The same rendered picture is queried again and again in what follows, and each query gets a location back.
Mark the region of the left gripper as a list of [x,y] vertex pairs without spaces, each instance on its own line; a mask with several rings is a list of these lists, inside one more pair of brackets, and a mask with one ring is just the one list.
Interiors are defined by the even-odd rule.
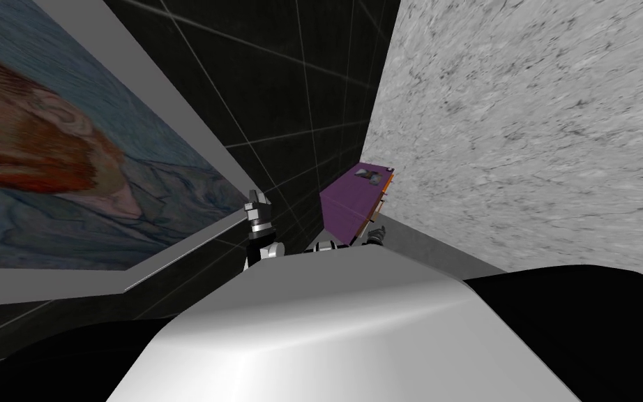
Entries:
[[271,203],[265,194],[257,194],[255,189],[249,192],[249,203],[244,205],[246,218],[251,231],[264,231],[271,225]]

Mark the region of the purple cabinet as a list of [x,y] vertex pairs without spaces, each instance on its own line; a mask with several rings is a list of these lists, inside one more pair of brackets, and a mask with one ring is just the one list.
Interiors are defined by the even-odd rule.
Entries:
[[363,235],[385,202],[392,167],[357,163],[320,193],[324,229],[347,246]]

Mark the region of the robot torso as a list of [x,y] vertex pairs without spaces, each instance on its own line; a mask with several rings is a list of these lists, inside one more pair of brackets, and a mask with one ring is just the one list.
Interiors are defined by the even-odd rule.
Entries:
[[262,260],[107,402],[580,402],[464,282],[380,246]]

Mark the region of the framed portrait painting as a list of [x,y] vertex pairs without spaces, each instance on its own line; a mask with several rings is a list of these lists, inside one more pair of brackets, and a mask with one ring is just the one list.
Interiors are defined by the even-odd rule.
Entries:
[[0,304],[122,293],[243,195],[32,0],[0,0]]

